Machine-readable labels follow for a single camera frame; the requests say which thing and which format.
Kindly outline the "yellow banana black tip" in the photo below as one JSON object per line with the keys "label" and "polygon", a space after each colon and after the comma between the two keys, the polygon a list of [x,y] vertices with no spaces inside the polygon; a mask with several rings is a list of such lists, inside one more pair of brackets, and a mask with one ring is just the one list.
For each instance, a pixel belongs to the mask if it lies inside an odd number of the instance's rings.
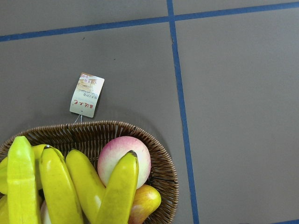
{"label": "yellow banana black tip", "polygon": [[130,150],[121,157],[112,171],[95,223],[128,223],[135,197],[138,175],[137,154]]}

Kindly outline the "greenish yellow banana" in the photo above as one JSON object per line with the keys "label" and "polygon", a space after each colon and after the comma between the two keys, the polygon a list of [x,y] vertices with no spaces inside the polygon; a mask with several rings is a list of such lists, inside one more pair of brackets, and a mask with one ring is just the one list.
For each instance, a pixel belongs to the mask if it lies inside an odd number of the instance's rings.
{"label": "greenish yellow banana", "polygon": [[35,155],[27,138],[15,137],[7,157],[9,223],[40,224]]}

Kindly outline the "brown wicker basket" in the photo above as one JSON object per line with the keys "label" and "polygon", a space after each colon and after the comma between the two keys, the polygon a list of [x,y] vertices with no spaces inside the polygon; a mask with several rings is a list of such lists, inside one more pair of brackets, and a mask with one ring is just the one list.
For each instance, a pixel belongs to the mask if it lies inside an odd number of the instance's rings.
{"label": "brown wicker basket", "polygon": [[166,149],[145,130],[120,121],[93,121],[36,127],[19,134],[26,136],[32,145],[49,143],[63,154],[72,148],[80,149],[94,166],[101,149],[110,140],[120,136],[138,138],[147,146],[151,158],[151,171],[146,183],[157,189],[162,197],[161,205],[144,223],[172,223],[179,195],[177,172]]}

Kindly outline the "pink white peach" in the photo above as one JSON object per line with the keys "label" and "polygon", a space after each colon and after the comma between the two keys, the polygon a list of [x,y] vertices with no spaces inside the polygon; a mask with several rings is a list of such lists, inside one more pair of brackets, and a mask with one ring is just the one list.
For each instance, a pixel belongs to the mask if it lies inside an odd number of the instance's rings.
{"label": "pink white peach", "polygon": [[151,170],[150,152],[139,139],[131,136],[121,136],[109,141],[101,150],[97,170],[102,183],[106,186],[110,175],[119,161],[129,151],[134,151],[138,158],[139,175],[137,189],[148,179]]}

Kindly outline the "paper price tag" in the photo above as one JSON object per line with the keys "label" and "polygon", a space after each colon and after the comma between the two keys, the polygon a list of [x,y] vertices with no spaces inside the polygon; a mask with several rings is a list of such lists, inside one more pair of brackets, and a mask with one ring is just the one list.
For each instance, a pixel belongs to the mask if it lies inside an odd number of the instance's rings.
{"label": "paper price tag", "polygon": [[80,74],[69,111],[93,118],[105,80],[85,72]]}

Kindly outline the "yellow red mango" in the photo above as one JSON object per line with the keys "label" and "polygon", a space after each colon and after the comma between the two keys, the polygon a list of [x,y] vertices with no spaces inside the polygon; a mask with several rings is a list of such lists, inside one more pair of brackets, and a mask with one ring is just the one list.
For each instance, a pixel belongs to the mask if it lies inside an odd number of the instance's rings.
{"label": "yellow red mango", "polygon": [[128,223],[142,224],[160,206],[161,201],[158,190],[144,184],[136,190]]}

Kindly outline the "yellow starfruit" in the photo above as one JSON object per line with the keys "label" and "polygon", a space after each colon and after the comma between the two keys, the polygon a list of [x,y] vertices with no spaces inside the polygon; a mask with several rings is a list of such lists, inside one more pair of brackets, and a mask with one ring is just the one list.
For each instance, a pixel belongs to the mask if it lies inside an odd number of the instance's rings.
{"label": "yellow starfruit", "polygon": [[[37,190],[42,189],[42,183],[40,179],[40,171],[39,171],[39,160],[41,158],[42,152],[44,149],[47,148],[53,148],[56,150],[56,152],[62,157],[63,160],[65,160],[63,154],[56,148],[47,145],[47,144],[40,144],[36,146],[32,146],[32,149],[35,153],[35,162],[36,162],[36,186]],[[4,195],[7,194],[7,157],[5,157],[1,162],[0,162],[0,192]]]}

